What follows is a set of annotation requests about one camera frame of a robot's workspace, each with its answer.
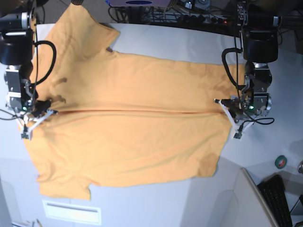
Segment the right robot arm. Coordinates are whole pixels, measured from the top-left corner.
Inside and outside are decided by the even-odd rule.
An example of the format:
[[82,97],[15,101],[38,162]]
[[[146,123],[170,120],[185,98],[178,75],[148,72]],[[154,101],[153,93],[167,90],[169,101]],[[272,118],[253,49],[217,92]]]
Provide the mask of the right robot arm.
[[[6,65],[4,79],[8,85],[8,109],[14,111],[14,119],[29,114],[41,117],[50,108],[51,102],[39,101],[37,85],[51,74],[56,61],[56,47],[50,41],[36,41],[36,9],[45,0],[2,0],[0,2],[0,62]],[[53,51],[51,65],[46,75],[35,78],[32,59],[38,55],[39,45],[48,45]]]

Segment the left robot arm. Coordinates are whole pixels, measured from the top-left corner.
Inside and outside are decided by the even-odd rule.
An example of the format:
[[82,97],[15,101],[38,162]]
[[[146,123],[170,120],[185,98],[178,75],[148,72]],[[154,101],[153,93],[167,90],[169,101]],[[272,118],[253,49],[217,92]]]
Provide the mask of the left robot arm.
[[[237,2],[235,14],[236,31],[240,36],[240,48],[227,48],[222,52],[222,62],[231,83],[236,88],[236,96],[223,99],[235,122],[255,122],[269,125],[274,122],[267,115],[272,106],[268,88],[272,74],[268,64],[278,58],[277,32],[281,17],[266,12],[260,6],[247,0]],[[242,54],[245,63],[244,83],[239,84],[239,75],[232,77],[226,62],[226,55],[234,52]]]

